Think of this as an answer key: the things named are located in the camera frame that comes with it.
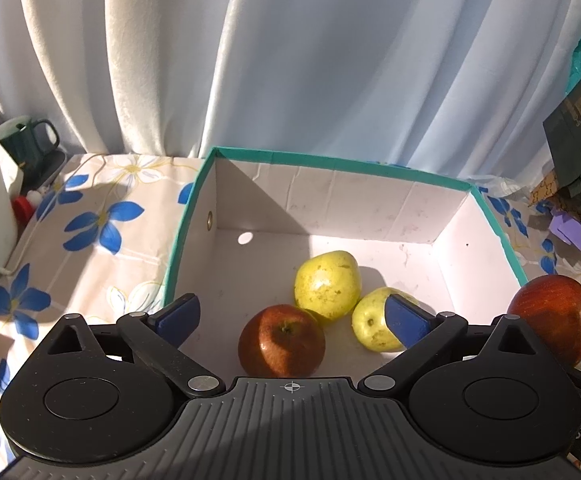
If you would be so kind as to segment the red apple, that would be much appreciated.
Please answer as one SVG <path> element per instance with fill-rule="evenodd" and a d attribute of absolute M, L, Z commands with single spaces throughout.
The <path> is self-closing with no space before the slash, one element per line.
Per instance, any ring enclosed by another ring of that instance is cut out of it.
<path fill-rule="evenodd" d="M 310 376 L 322 364 L 325 350 L 319 322 L 290 304 L 258 312 L 243 328 L 237 346 L 245 373 L 265 378 Z"/>
<path fill-rule="evenodd" d="M 523 318 L 561 364 L 581 362 L 581 284 L 573 278 L 533 278 L 516 292 L 507 313 Z"/>

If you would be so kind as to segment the small yellow pear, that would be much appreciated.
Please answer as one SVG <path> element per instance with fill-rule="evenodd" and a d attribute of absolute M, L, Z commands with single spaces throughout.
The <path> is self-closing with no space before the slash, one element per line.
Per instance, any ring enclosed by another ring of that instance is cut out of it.
<path fill-rule="evenodd" d="M 392 287 L 380 287 L 364 296 L 352 311 L 351 327 L 357 341 L 369 351 L 383 353 L 405 349 L 386 323 L 385 304 L 391 294 L 402 296 L 417 307 L 420 306 L 416 298 Z"/>

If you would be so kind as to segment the large yellow pear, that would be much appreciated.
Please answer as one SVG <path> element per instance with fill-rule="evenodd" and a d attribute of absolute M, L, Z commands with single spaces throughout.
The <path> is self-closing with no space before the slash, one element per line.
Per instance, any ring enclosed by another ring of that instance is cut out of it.
<path fill-rule="evenodd" d="M 350 252 L 336 250 L 301 264 L 293 284 L 296 305 L 322 324 L 346 316 L 362 295 L 362 276 Z"/>

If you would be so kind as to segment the floral tablecloth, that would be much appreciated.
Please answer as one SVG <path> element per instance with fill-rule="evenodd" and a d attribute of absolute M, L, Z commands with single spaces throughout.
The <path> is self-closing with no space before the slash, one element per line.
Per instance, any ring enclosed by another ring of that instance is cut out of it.
<path fill-rule="evenodd" d="M 107 324 L 172 300 L 164 296 L 172 250 L 204 161 L 85 155 L 68 162 L 0 278 L 0 401 L 62 315 Z M 549 234 L 546 205 L 517 200 L 494 183 L 470 184 L 495 214 L 526 281 L 559 273 L 581 283 L 581 252 Z M 0 426 L 0 471 L 11 458 Z"/>

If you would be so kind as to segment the teal cardboard box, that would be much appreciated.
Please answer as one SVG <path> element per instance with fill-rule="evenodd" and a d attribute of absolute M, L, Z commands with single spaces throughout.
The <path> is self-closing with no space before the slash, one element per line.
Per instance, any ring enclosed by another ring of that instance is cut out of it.
<path fill-rule="evenodd" d="M 413 169 L 282 152 L 215 148 L 186 195 L 164 285 L 191 292 L 200 322 L 183 352 L 225 382 L 247 322 L 291 304 L 304 261 L 343 250 L 365 292 L 389 286 L 432 313 L 487 325 L 527 277 L 470 183 Z"/>

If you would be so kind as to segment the small red object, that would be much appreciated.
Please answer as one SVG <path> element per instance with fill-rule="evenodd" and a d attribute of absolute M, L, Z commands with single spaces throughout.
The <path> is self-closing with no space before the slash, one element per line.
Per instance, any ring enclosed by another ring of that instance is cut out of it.
<path fill-rule="evenodd" d="M 12 200 L 12 208 L 17 222 L 21 226 L 26 226 L 36 212 L 25 196 L 17 196 Z"/>

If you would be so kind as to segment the dark green mug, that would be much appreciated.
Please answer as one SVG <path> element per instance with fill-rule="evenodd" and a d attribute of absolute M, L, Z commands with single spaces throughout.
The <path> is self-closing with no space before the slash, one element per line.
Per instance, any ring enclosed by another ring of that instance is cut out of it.
<path fill-rule="evenodd" d="M 5 177 L 10 198 L 51 183 L 65 165 L 67 155 L 59 148 L 60 137 L 48 119 L 19 116 L 0 125 L 0 145 L 17 166 Z"/>

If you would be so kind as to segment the white curtain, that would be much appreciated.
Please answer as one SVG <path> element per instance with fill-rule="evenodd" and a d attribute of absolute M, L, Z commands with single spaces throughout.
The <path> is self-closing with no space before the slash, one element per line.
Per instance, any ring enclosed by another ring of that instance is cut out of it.
<path fill-rule="evenodd" d="M 0 114 L 71 153 L 213 146 L 540 177 L 581 0 L 0 0 Z"/>

